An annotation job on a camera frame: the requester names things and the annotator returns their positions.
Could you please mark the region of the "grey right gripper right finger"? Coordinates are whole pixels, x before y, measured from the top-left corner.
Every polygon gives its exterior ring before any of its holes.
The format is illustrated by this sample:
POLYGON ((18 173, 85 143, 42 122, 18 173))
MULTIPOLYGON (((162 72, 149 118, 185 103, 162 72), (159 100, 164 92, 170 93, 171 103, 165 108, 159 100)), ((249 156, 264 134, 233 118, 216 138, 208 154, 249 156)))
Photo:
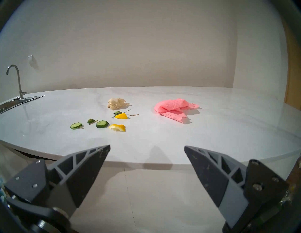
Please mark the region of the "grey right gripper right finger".
POLYGON ((210 198, 225 219, 223 233, 253 233, 282 208, 289 184, 257 159, 245 166, 215 151, 184 151, 210 198))

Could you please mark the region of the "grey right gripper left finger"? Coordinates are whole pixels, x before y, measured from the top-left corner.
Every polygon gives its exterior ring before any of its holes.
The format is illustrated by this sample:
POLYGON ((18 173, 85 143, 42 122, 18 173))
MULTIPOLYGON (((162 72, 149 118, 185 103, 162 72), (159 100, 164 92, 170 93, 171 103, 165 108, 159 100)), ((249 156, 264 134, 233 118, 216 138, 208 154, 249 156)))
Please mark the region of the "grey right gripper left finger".
POLYGON ((4 187, 19 201, 73 213, 95 182, 110 149, 110 145, 105 145, 75 152, 50 165, 37 159, 4 187))

